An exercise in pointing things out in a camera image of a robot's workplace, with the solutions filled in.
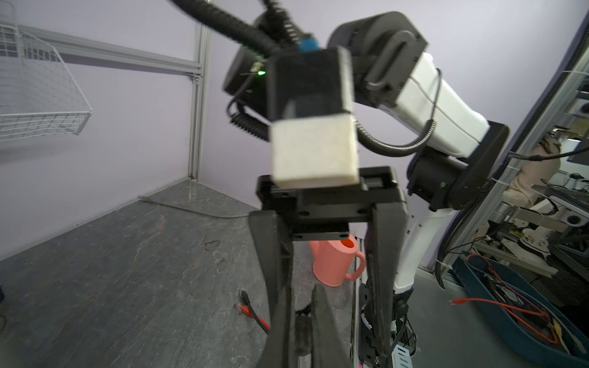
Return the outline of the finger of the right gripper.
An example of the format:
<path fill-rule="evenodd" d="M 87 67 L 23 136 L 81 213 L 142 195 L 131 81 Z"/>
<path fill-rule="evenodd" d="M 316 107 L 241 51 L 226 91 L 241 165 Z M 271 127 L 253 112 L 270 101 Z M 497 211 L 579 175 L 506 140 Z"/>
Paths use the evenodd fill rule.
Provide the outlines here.
<path fill-rule="evenodd" d="M 291 322 L 294 245 L 290 229 L 277 212 L 270 210 L 250 213 L 248 225 L 265 281 L 270 314 L 279 314 Z"/>
<path fill-rule="evenodd" d="M 370 284 L 370 318 L 376 349 L 381 363 L 391 355 L 391 322 L 394 309 L 394 280 L 406 232 L 407 207 L 403 202 L 376 204 L 365 238 Z"/>

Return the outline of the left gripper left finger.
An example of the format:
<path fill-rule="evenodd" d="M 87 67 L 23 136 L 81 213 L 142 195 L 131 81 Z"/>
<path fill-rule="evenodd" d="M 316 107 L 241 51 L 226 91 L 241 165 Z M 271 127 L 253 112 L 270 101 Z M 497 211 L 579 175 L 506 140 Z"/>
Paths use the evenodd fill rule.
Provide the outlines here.
<path fill-rule="evenodd" d="M 290 287 L 279 293 L 271 316 L 271 330 L 257 367 L 296 367 L 295 311 Z"/>

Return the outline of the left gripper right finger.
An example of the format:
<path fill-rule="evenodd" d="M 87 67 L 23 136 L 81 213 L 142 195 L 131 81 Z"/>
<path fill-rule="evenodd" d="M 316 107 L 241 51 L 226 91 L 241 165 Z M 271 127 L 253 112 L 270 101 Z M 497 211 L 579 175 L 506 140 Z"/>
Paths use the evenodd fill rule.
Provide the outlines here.
<path fill-rule="evenodd" d="M 352 367 L 344 349 L 328 296 L 323 285 L 315 285 L 311 296 L 311 366 L 314 368 Z"/>

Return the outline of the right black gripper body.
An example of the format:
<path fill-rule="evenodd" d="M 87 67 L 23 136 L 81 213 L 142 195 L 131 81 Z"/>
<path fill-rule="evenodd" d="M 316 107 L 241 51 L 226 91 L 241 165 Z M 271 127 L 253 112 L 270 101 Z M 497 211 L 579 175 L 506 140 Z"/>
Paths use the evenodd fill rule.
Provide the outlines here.
<path fill-rule="evenodd" d="M 281 189 L 261 176 L 256 195 L 256 242 L 342 240 L 355 223 L 367 225 L 369 242 L 405 238 L 406 198 L 390 167 L 361 169 L 357 185 L 318 189 Z"/>

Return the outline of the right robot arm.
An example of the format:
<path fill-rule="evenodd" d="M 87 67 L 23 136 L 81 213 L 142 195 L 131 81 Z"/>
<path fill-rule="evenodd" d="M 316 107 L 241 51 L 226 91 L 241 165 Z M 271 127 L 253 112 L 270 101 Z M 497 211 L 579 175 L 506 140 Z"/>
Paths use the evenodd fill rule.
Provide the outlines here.
<path fill-rule="evenodd" d="M 509 134 L 471 109 L 400 12 L 340 25 L 326 47 L 266 1 L 253 24 L 205 1 L 176 6 L 240 44 L 225 78 L 231 123 L 271 145 L 248 215 L 271 324 L 258 365 L 350 367 L 325 286 L 295 308 L 294 244 L 336 245 L 367 226 L 359 326 L 366 361 L 394 364 L 406 303 L 440 219 L 481 194 Z"/>

